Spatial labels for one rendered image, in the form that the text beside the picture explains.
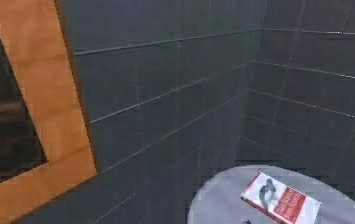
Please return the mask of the round grey table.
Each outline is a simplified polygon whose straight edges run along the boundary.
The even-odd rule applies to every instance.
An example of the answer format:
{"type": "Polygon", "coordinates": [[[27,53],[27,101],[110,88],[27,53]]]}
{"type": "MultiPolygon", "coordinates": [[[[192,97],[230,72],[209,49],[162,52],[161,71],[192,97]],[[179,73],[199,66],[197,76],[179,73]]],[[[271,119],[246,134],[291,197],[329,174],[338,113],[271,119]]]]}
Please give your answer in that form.
{"type": "Polygon", "coordinates": [[[259,170],[320,201],[315,224],[355,224],[355,202],[345,194],[312,177],[268,165],[238,166],[216,174],[195,195],[187,223],[278,224],[240,198],[259,170]]]}

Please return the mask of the red and white book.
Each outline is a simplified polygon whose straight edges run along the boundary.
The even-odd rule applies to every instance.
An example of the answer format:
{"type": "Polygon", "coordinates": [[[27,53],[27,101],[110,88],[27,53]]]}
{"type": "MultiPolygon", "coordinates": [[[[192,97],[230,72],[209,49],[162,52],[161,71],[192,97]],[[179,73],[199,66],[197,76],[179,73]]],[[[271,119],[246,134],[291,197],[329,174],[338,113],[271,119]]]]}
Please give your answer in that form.
{"type": "Polygon", "coordinates": [[[259,171],[241,199],[279,224],[315,224],[321,203],[259,171]]]}

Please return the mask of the wooden framed wall mirror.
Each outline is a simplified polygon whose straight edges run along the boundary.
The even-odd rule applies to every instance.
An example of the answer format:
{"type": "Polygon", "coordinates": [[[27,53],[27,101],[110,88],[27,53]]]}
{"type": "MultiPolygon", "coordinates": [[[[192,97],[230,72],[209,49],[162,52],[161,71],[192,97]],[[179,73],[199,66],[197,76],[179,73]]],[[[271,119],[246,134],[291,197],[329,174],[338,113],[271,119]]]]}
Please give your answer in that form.
{"type": "Polygon", "coordinates": [[[0,224],[11,224],[97,171],[56,0],[0,0],[0,39],[48,158],[0,183],[0,224]]]}

